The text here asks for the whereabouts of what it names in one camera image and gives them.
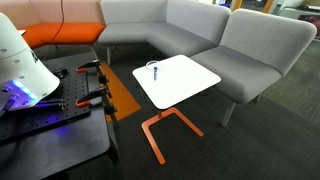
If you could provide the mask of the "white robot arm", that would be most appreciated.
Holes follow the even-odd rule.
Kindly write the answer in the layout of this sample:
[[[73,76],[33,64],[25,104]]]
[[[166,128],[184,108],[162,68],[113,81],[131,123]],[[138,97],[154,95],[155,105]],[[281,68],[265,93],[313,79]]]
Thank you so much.
[[[0,13],[1,92],[14,100],[10,111],[31,108],[60,84],[36,56],[11,20]]]

